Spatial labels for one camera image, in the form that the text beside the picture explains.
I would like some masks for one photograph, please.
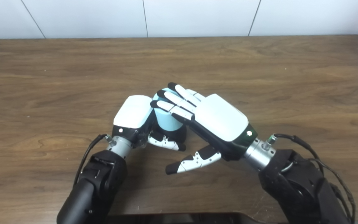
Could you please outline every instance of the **white tile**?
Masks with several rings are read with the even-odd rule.
[[[358,0],[262,0],[250,35],[358,34]]]
[[[147,37],[142,0],[24,0],[46,38]]]
[[[149,37],[247,36],[259,0],[144,0]]]
[[[0,39],[44,38],[20,0],[0,0]]]

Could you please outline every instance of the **wood grain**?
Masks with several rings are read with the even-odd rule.
[[[0,40],[0,223],[55,223],[90,141],[111,131],[127,96],[151,96],[170,81],[218,93],[262,139],[301,136],[342,175],[358,206],[356,35]],[[133,150],[111,214],[235,211],[286,220],[244,161],[166,176],[167,164],[206,145],[193,133],[186,144],[187,152]],[[277,148],[299,149],[284,140]]]

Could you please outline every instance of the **light blue cylinder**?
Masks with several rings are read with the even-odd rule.
[[[175,91],[169,88],[164,88],[163,90],[172,92],[173,94],[179,96]],[[153,100],[167,101],[166,99],[159,97],[157,94],[154,95]],[[170,132],[176,131],[183,125],[175,118],[173,118],[173,116],[169,112],[165,112],[159,108],[155,108],[154,111],[155,111],[155,116],[157,117],[158,125],[166,131],[170,131]]]

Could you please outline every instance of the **wire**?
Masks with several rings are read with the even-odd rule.
[[[349,203],[352,206],[351,223],[354,224],[354,221],[355,221],[355,218],[356,218],[356,204],[354,203],[354,198],[353,198],[353,195],[352,195],[351,191],[346,186],[346,184],[342,180],[341,176],[339,176],[339,174],[335,170],[331,169],[331,167],[329,167],[326,164],[324,164],[320,159],[306,159],[306,160],[317,162],[318,164],[322,165],[324,168],[328,169],[329,171],[331,171],[335,175],[335,177],[337,178],[337,180],[339,181],[341,186],[344,188],[345,193],[346,193],[346,195],[348,197]]]
[[[305,148],[306,150],[308,150],[315,159],[318,159],[320,160],[320,157],[317,155],[317,153],[314,151],[314,149],[308,144],[306,143],[304,140],[302,140],[300,137],[298,136],[290,136],[290,135],[287,135],[287,134],[279,134],[279,133],[276,133],[276,134],[273,134],[276,138],[286,138],[286,139],[289,139],[295,143],[297,143],[298,145],[302,146],[303,148]],[[321,171],[321,173],[323,174],[323,177],[324,177],[324,169],[323,169],[323,166],[319,163],[317,163],[317,165],[319,166],[319,169]]]
[[[78,178],[80,177],[81,174],[81,170],[82,167],[84,166],[84,163],[86,161],[86,158],[88,157],[89,152],[91,151],[91,149],[100,141],[102,140],[105,136],[107,136],[107,134],[102,134],[102,135],[98,135],[88,146],[88,149],[86,149],[84,156],[82,157],[80,166],[78,167],[77,173],[76,173],[76,177],[74,178],[74,184],[73,187],[78,183]]]
[[[349,211],[349,207],[348,207],[348,205],[346,204],[346,201],[345,201],[345,199],[344,199],[343,196],[342,196],[341,191],[339,190],[339,188],[338,188],[336,185],[334,185],[334,184],[332,184],[332,183],[330,183],[330,185],[331,185],[332,190],[333,190],[334,193],[335,193],[335,196],[337,196],[337,198],[341,201],[342,206],[343,206],[343,208],[344,208],[344,210],[345,210],[346,216],[347,216],[348,219],[350,220],[352,216],[351,216],[351,213],[350,213],[350,211]]]

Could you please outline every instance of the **robotic hand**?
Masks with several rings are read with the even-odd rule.
[[[127,175],[125,159],[131,149],[151,143],[175,151],[185,150],[186,127],[180,123],[169,130],[160,127],[156,112],[150,107],[151,101],[148,96],[128,97],[114,118],[112,136],[99,135],[91,142],[78,168],[73,189],[58,213],[57,224],[96,224],[105,220]],[[106,150],[93,154],[81,170],[90,150],[104,138],[108,142]]]
[[[262,188],[278,201],[291,224],[354,223],[354,200],[339,175],[325,165],[314,150],[297,136],[273,134],[266,142],[249,124],[247,117],[220,96],[207,97],[169,83],[172,91],[160,90],[151,107],[169,112],[209,143],[181,162],[166,167],[167,174],[207,166],[220,158],[245,159],[259,174]],[[287,138],[309,150],[314,158],[304,159],[293,150],[275,150],[277,138]],[[340,190],[324,177],[323,167],[333,172],[344,187],[352,214]]]

